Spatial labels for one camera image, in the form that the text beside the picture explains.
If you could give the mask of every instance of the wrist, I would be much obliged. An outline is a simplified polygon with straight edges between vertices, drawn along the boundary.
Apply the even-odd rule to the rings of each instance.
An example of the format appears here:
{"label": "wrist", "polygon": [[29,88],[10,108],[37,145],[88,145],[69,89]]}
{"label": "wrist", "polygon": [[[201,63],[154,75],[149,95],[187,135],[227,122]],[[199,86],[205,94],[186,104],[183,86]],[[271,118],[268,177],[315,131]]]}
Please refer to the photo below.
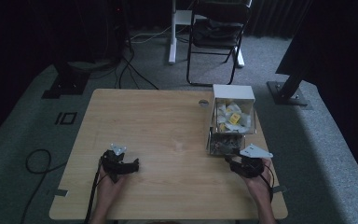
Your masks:
{"label": "wrist", "polygon": [[275,217],[272,211],[272,205],[269,201],[269,199],[267,200],[258,200],[256,202],[257,205],[257,213],[258,213],[258,217],[259,217],[259,223],[260,224],[275,224]]}
{"label": "wrist", "polygon": [[94,212],[92,213],[91,217],[91,224],[101,224],[105,223],[107,218],[107,210],[99,208],[98,206],[95,208]]}
{"label": "wrist", "polygon": [[265,192],[259,192],[255,195],[253,195],[253,198],[255,200],[255,203],[258,205],[267,205],[267,204],[270,204],[271,201],[270,201],[270,197],[269,197],[269,194],[265,193]]}

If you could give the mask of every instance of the stand base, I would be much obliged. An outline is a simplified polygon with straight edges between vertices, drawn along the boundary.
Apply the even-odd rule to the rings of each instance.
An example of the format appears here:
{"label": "stand base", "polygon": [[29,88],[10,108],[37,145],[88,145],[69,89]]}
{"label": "stand base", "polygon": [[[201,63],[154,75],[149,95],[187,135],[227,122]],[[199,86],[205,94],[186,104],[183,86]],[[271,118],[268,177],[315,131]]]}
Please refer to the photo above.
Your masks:
{"label": "stand base", "polygon": [[282,98],[280,95],[284,82],[269,81],[267,82],[267,85],[276,105],[299,105],[302,109],[305,110],[313,109],[310,101],[304,99],[300,89],[297,89],[292,97],[286,99]]}
{"label": "stand base", "polygon": [[59,99],[61,95],[81,95],[86,88],[90,73],[79,73],[74,71],[74,80],[64,83],[62,76],[57,75],[50,90],[45,91],[42,99]]}

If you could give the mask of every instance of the gray carpet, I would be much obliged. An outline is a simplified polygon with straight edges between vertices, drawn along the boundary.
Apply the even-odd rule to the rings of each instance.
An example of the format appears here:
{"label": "gray carpet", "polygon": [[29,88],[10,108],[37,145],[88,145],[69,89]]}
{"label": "gray carpet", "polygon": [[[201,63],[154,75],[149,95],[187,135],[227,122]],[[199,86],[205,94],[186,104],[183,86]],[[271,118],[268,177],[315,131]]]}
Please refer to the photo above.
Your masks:
{"label": "gray carpet", "polygon": [[[210,91],[211,88],[187,84],[186,43],[178,41],[176,64],[168,64],[169,44],[167,38],[134,43],[135,55],[131,64],[161,90]],[[289,44],[290,40],[280,38],[245,37],[241,48],[245,66],[237,70],[232,83],[253,87],[255,107],[268,149],[274,154],[273,161],[280,183],[287,187],[283,196],[289,216],[281,223],[358,223],[358,166],[316,87],[307,82],[300,85],[312,110],[275,105],[269,93],[267,81],[287,79],[287,76],[276,75],[275,70]],[[192,75],[195,78],[210,78],[215,83],[226,82],[230,65],[221,64],[223,59],[207,56],[195,60]],[[73,65],[82,68],[95,66],[87,63]],[[111,71],[94,72],[82,95],[64,95],[60,99],[41,99],[57,76],[52,66],[34,79],[0,128],[0,223],[21,222],[25,206],[42,178],[42,175],[27,172],[27,155],[35,149],[45,148],[51,153],[50,168],[66,162],[92,92],[99,88],[118,88],[117,77],[123,68],[124,63],[121,63]],[[131,75],[139,88],[153,89],[133,70],[124,72],[121,82],[123,89],[137,88]],[[72,125],[56,124],[60,113],[74,112],[77,114]],[[41,171],[47,163],[47,156],[40,153],[31,158],[30,166]],[[55,221],[48,216],[53,190],[60,183],[63,169],[47,174],[24,223],[78,223]]]}

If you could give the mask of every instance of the yellow object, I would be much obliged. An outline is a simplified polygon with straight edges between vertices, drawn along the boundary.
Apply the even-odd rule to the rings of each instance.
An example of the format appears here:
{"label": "yellow object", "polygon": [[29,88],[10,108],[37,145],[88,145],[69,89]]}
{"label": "yellow object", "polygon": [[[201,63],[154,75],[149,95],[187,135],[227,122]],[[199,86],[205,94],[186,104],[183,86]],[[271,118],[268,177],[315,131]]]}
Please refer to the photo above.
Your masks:
{"label": "yellow object", "polygon": [[220,132],[224,132],[226,130],[226,126],[225,126],[225,123],[220,123],[219,124],[219,128],[220,128]]}
{"label": "yellow object", "polygon": [[234,113],[231,115],[231,117],[229,118],[229,122],[232,124],[237,124],[238,120],[241,118],[241,115]]}

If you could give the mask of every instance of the chair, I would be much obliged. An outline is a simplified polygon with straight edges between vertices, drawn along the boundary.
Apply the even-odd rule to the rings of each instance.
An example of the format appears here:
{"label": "chair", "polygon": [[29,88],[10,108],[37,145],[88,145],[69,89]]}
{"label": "chair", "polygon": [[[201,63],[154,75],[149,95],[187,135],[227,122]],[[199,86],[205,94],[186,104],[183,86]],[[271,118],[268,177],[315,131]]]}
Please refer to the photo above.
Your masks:
{"label": "chair", "polygon": [[[242,34],[251,16],[251,10],[246,1],[211,1],[196,0],[191,13],[190,36],[187,51],[186,79],[190,85],[211,87],[210,83],[197,83],[190,80],[190,63],[192,54],[227,55],[224,63],[228,61],[234,51],[234,63],[231,84],[236,61],[241,47]],[[193,51],[192,46],[200,49],[223,49],[219,52]]]}

